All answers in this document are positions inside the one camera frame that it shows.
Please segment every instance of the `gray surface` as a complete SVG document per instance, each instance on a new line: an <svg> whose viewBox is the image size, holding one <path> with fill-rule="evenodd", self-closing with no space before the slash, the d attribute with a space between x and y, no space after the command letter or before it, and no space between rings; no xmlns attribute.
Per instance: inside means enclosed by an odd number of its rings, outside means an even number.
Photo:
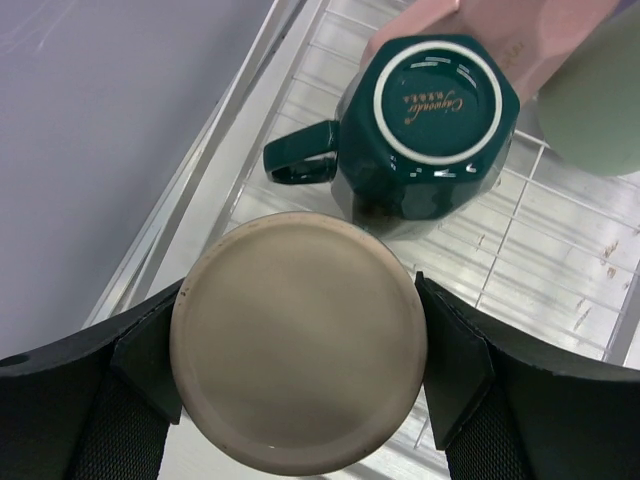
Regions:
<svg viewBox="0 0 640 480"><path fill-rule="evenodd" d="M0 0L0 358L82 325L270 4Z"/></svg>

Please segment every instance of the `green mug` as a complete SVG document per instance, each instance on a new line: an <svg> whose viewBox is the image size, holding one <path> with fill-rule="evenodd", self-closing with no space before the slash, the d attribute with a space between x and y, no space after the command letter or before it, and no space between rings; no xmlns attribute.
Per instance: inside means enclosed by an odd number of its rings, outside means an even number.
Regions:
<svg viewBox="0 0 640 480"><path fill-rule="evenodd" d="M520 103L500 69L464 35L387 42L326 120L264 148L270 180L332 182L347 220L415 238L491 189Z"/></svg>

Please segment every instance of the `green mug handle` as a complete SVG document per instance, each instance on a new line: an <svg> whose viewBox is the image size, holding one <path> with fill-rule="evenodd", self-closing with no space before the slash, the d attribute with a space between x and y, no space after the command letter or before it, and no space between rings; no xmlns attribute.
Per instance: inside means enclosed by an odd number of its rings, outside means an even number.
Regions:
<svg viewBox="0 0 640 480"><path fill-rule="evenodd" d="M325 120L268 143L262 158L269 180L287 185L333 180L335 155L311 157L336 151L339 126L336 120Z"/></svg>

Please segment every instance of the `beige circular base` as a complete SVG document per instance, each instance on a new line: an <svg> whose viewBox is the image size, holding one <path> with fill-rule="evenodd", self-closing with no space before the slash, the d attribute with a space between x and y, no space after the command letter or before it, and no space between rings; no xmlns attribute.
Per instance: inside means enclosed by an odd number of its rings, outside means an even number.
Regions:
<svg viewBox="0 0 640 480"><path fill-rule="evenodd" d="M426 327L411 278L341 220L247 223L196 263L176 300L171 364L200 431L279 475L318 475L380 447L422 383Z"/></svg>

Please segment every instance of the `dish rack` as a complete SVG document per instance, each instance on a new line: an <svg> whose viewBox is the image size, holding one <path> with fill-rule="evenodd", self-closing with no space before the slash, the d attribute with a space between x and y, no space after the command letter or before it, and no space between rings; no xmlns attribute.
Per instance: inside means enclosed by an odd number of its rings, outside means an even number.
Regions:
<svg viewBox="0 0 640 480"><path fill-rule="evenodd" d="M105 298L125 308L153 294L182 277L207 245L254 218L294 210L341 217L328 184L268 181L262 147L333 118L368 38L407 4L302 2L270 63L261 75L253 72L257 81L228 132L213 148L215 128L200 139L204 146L181 172L186 179L174 185L173 203L170 195L164 199L169 213L155 213L155 224L145 231L149 245L139 243L128 260L133 273L126 281L118 277ZM214 153L198 170L207 149ZM564 164L543 140L534 101L520 115L506 166L490 193L426 238L387 245L412 275L424 271L510 325L587 357L640 368L632 358L640 319L638 204L640 174L600 178ZM383 448L327 478L448 478L424 395Z"/></svg>

